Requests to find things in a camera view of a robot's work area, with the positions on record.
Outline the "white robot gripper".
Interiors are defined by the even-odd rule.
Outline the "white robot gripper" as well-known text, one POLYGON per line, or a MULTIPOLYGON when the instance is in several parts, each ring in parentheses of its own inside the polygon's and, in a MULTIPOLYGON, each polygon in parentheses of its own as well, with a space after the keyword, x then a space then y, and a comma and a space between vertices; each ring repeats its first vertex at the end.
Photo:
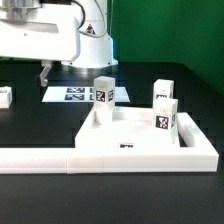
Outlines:
POLYGON ((48 83, 51 61, 73 61, 79 54, 78 21, 74 16, 38 9, 26 21, 0 20, 0 56, 43 60, 42 87, 48 83))

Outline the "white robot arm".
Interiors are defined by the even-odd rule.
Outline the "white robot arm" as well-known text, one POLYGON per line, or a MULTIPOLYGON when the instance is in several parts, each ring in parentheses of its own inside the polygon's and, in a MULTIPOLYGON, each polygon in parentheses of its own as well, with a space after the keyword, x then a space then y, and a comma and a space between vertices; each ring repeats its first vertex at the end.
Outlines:
POLYGON ((58 61, 81 74, 104 74, 117 65, 108 34, 112 0, 0 0, 0 57, 37 59, 40 84, 58 61))

